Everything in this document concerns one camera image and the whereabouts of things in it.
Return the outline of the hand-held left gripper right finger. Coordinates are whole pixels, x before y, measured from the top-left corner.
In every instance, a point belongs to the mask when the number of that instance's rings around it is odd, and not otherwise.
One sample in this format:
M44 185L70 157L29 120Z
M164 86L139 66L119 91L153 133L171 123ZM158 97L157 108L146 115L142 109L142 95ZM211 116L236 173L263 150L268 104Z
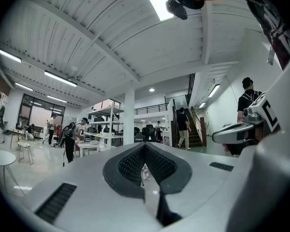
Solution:
M184 159L192 176L180 193L166 195L169 209L181 216L168 228L226 228L242 182L237 157L196 153L156 143L161 150Z

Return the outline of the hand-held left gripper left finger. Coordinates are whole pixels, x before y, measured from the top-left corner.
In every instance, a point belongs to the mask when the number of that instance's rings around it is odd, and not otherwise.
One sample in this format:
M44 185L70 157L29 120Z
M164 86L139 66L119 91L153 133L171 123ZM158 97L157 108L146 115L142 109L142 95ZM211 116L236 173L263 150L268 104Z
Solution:
M47 231L156 231L157 220L142 199L115 192L104 180L103 167L128 145L78 158L38 183L24 198L33 214L62 184L76 187Z

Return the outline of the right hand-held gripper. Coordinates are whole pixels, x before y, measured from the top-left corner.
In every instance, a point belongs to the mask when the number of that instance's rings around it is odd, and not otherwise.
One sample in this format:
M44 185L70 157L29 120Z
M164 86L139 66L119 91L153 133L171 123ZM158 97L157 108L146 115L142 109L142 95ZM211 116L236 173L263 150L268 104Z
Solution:
M223 127L212 134L212 140L218 144L256 145L263 138L280 130L277 116L266 98L261 93L248 108L243 111L243 122Z

